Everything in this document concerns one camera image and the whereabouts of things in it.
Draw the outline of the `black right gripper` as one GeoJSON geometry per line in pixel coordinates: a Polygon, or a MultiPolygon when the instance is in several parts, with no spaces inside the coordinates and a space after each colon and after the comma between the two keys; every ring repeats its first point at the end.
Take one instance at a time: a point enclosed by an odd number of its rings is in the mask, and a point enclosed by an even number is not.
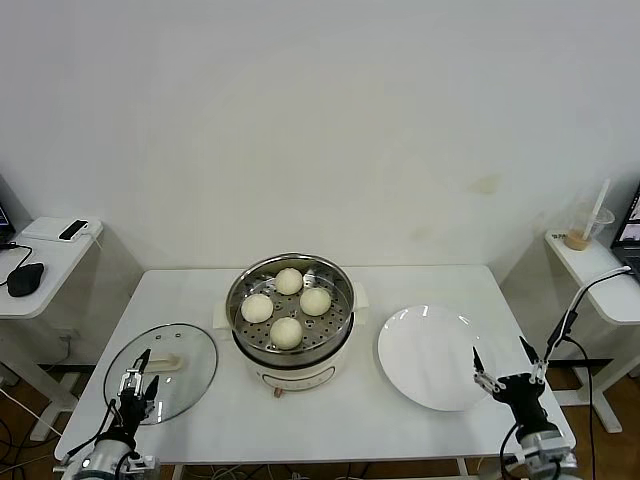
{"type": "Polygon", "coordinates": [[[496,401],[509,406],[517,425],[516,437],[523,438],[546,430],[546,411],[539,398],[545,390],[548,364],[524,337],[520,336],[519,340],[532,365],[531,374],[513,374],[497,380],[485,371],[478,351],[473,348],[473,378],[496,401]]]}

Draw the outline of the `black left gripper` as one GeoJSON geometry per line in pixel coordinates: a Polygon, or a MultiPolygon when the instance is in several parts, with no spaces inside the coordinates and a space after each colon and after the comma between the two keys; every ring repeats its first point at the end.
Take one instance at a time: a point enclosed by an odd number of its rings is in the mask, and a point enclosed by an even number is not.
{"type": "Polygon", "coordinates": [[[150,358],[150,350],[146,349],[133,365],[122,375],[122,394],[120,395],[119,413],[121,426],[127,435],[135,435],[139,425],[153,409],[159,384],[159,376],[155,375],[147,386],[144,395],[141,394],[142,377],[150,358]]]}

